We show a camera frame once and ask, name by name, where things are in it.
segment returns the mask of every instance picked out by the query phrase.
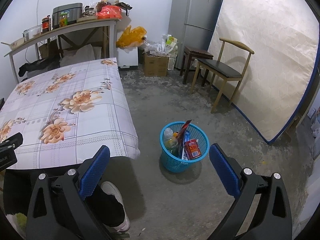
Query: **refrigerator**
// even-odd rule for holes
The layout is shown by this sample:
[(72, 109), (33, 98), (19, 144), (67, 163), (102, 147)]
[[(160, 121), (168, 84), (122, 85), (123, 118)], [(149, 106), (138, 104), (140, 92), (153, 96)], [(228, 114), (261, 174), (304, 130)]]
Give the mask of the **refrigerator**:
[(178, 39), (175, 67), (181, 69), (185, 46), (207, 50), (221, 0), (172, 0), (168, 34)]

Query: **shoe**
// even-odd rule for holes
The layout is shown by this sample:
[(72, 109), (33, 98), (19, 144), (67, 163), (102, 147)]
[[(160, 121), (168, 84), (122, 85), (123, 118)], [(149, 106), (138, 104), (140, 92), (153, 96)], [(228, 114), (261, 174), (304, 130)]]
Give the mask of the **shoe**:
[(121, 196), (120, 191), (117, 189), (117, 187), (111, 183), (110, 181), (105, 181), (101, 184), (101, 189), (103, 190), (104, 193), (108, 195), (113, 195), (115, 196), (116, 200), (122, 204), (123, 210), (124, 210), (124, 221), (122, 224), (120, 224), (117, 227), (114, 227), (115, 230), (119, 231), (127, 231), (130, 228), (130, 221), (127, 216), (127, 213), (125, 212), (124, 204), (123, 204), (123, 199)]

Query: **metal screw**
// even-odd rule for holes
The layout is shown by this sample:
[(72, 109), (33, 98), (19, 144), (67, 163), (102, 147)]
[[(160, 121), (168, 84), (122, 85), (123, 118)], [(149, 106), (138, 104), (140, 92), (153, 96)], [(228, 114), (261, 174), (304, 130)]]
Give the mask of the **metal screw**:
[(280, 178), (281, 178), (281, 176), (280, 176), (279, 173), (275, 173), (275, 174), (273, 174), (273, 176), (274, 176), (276, 179), (280, 179)]
[(39, 179), (44, 179), (45, 178), (45, 174), (44, 173), (41, 173), (40, 175), (39, 175)]
[(76, 174), (76, 170), (75, 169), (68, 170), (68, 175), (72, 176), (72, 175), (75, 175), (75, 174)]
[(249, 168), (245, 168), (245, 169), (243, 170), (243, 172), (244, 172), (245, 174), (247, 174), (247, 175), (251, 175), (251, 174), (252, 174), (252, 170), (250, 170)]

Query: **white quilted mattress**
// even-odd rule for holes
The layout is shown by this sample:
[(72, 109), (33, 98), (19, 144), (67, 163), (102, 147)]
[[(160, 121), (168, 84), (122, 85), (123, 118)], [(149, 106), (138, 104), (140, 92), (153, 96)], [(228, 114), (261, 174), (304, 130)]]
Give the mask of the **white quilted mattress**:
[[(267, 142), (273, 142), (290, 123), (316, 73), (316, 17), (304, 0), (223, 0), (208, 49), (215, 59), (222, 44), (219, 37), (254, 50), (234, 104)], [(221, 62), (241, 73), (247, 56), (226, 43)], [(221, 84), (216, 78), (214, 85)], [(231, 98), (236, 84), (227, 83), (225, 96)]]

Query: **mattress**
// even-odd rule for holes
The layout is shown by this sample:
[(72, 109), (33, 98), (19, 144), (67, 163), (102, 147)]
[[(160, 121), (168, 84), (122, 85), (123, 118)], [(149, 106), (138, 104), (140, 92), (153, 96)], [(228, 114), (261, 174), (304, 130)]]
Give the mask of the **mattress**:
[(80, 164), (102, 145), (110, 156), (137, 158), (138, 136), (116, 58), (58, 68), (12, 91), (0, 111), (0, 142), (20, 132), (9, 169)]
[[(208, 49), (214, 58), (220, 37), (255, 52), (233, 103), (271, 143), (297, 113), (316, 74), (319, 23), (304, 0), (223, 0)], [(226, 43), (221, 62), (241, 73), (247, 56), (247, 51)], [(218, 89), (221, 84), (219, 77), (213, 83)], [(236, 84), (225, 86), (227, 98)]]

